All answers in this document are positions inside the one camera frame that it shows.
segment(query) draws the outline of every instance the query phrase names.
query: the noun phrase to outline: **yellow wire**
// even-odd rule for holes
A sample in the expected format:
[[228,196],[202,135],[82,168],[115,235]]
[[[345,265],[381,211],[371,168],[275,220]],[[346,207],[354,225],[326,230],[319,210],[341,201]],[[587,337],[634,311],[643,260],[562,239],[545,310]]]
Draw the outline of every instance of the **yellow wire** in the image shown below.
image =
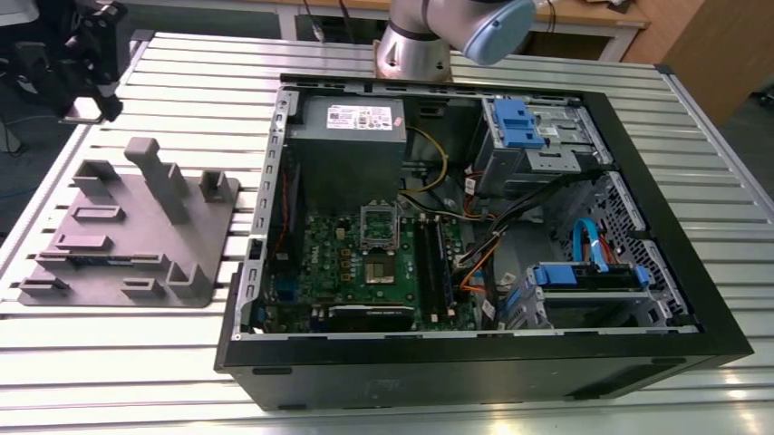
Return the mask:
[[425,139],[427,139],[427,141],[433,144],[433,146],[435,147],[435,149],[441,153],[441,157],[442,157],[442,161],[443,161],[442,168],[441,168],[441,174],[438,174],[438,179],[435,179],[435,181],[431,184],[429,184],[423,188],[407,188],[407,189],[401,190],[401,193],[421,193],[421,192],[425,192],[425,191],[433,189],[445,180],[445,178],[446,178],[446,171],[449,170],[449,156],[445,153],[445,148],[441,146],[441,143],[438,143],[438,140],[435,140],[429,133],[426,133],[425,131],[422,131],[417,127],[407,127],[406,126],[406,128],[409,130],[413,130],[417,133],[419,133],[419,135]]

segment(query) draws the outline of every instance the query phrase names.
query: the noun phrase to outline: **metal table surface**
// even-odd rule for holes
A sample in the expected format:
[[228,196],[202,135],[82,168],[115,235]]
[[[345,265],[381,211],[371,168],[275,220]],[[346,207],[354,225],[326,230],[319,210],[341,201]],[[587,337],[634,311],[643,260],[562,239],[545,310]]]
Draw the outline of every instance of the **metal table surface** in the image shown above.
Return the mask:
[[[774,207],[681,84],[650,66],[513,57],[459,82],[606,92],[690,235],[756,354],[614,401],[362,411],[263,412],[212,370],[226,283],[246,247],[278,75],[371,76],[371,47],[156,34],[135,43],[123,115],[82,126],[0,250],[0,429],[164,433],[772,433]],[[132,172],[123,146],[154,136],[184,173],[220,168],[242,182],[204,309],[24,306],[35,266],[76,194],[83,159]]]

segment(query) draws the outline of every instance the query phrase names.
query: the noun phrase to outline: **sticker label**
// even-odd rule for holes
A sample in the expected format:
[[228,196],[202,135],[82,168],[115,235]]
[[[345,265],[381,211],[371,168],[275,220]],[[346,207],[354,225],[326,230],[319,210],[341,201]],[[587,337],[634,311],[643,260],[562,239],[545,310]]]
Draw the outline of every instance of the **sticker label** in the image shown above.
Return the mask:
[[483,300],[482,311],[491,320],[495,320],[495,306],[486,299]]
[[391,130],[393,109],[373,106],[330,106],[327,126],[339,130]]
[[465,193],[475,195],[475,179],[465,179]]

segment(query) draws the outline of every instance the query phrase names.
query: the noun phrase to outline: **motherboard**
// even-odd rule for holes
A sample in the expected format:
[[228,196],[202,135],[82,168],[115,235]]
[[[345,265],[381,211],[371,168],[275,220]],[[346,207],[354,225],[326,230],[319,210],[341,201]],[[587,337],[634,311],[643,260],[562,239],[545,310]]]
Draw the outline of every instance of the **motherboard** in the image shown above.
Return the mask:
[[473,298],[454,294],[451,260],[463,250],[455,219],[309,215],[299,275],[275,275],[273,332],[475,329]]

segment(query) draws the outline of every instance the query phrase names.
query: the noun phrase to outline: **ram slot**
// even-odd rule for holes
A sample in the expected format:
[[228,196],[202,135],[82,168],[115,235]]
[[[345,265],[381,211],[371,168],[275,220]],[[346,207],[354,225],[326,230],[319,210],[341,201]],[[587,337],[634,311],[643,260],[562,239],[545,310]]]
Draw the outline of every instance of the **ram slot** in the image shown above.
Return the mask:
[[449,316],[447,294],[451,294],[451,278],[439,224],[434,221],[417,222],[414,238],[422,317],[427,322],[438,322]]

